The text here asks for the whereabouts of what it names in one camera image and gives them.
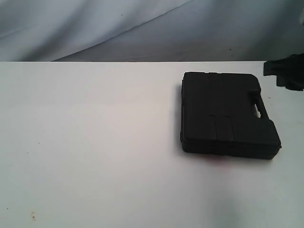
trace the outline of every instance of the black object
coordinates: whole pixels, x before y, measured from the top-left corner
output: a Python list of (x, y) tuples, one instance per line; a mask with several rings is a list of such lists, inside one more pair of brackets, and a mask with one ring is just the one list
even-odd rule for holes
[(276, 85), (286, 89), (304, 90), (304, 54), (267, 61), (264, 63), (264, 76), (276, 75)]
[(272, 159), (281, 148), (255, 76), (188, 72), (181, 97), (185, 152)]

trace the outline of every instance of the black plastic case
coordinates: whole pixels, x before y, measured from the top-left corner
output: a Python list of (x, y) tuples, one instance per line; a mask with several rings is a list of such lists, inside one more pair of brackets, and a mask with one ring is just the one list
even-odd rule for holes
[(188, 72), (181, 97), (185, 152), (272, 159), (281, 148), (255, 76)]

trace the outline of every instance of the white surface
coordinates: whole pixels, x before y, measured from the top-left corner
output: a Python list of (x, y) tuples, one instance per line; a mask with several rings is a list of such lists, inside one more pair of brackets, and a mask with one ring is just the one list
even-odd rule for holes
[[(0, 69), (0, 227), (303, 227), (304, 93), (276, 87), (262, 62)], [(186, 71), (257, 76), (279, 154), (270, 162), (185, 154)]]
[(252, 61), (304, 52), (303, 0), (193, 0), (62, 61)]
[(0, 0), (0, 61), (52, 61), (190, 0)]

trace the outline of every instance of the black plastic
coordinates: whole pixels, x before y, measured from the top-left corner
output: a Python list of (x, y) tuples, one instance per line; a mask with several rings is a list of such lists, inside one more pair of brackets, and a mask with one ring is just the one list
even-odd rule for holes
[(304, 90), (304, 54), (267, 61), (264, 63), (264, 76), (276, 75), (276, 85), (286, 89)]
[(255, 76), (188, 72), (181, 94), (185, 152), (272, 159), (281, 148)]

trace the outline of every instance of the white table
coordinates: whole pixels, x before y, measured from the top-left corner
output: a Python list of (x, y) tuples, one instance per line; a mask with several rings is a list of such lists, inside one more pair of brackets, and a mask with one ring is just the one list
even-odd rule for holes
[[(184, 72), (258, 77), (272, 161), (181, 149)], [(304, 93), (262, 62), (0, 63), (1, 228), (302, 228)]]

